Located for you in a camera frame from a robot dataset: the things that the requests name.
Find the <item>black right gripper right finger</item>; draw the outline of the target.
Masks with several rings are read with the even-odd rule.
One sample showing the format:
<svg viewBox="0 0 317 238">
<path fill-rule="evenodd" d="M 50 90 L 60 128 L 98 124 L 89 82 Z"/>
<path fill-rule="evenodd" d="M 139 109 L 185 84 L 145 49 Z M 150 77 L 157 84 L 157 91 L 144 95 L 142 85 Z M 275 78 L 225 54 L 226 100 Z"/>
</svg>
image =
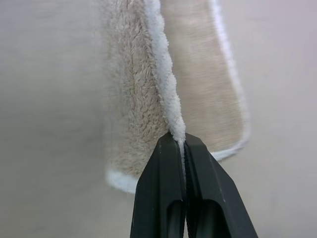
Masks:
<svg viewBox="0 0 317 238">
<path fill-rule="evenodd" d="M 238 189 L 201 139 L 186 134 L 187 230 L 190 238 L 256 238 Z"/>
</svg>

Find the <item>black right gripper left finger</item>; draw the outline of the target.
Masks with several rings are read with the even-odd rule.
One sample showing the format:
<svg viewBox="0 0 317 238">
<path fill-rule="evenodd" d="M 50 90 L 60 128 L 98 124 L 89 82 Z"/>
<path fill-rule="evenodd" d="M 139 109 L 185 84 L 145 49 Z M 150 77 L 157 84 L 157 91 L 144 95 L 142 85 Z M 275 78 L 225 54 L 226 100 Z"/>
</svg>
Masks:
<svg viewBox="0 0 317 238">
<path fill-rule="evenodd" d="M 130 237 L 183 237 L 185 199 L 179 145 L 171 135 L 164 135 L 137 182 Z"/>
</svg>

